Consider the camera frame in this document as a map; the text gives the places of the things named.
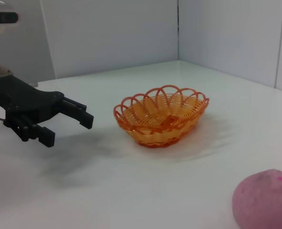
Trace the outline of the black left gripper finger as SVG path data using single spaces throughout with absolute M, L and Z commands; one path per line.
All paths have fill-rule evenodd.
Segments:
M 60 113 L 79 121 L 80 125 L 91 129 L 94 116 L 87 113 L 87 106 L 64 97 L 60 103 Z
M 39 126 L 26 116 L 6 117 L 4 125 L 12 129 L 23 142 L 38 139 L 46 147 L 54 146 L 55 133 L 46 127 Z

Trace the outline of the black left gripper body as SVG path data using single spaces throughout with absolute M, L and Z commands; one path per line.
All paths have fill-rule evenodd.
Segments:
M 54 117 L 64 94 L 38 90 L 13 75 L 0 77 L 0 107 L 7 114 L 26 115 L 35 123 Z

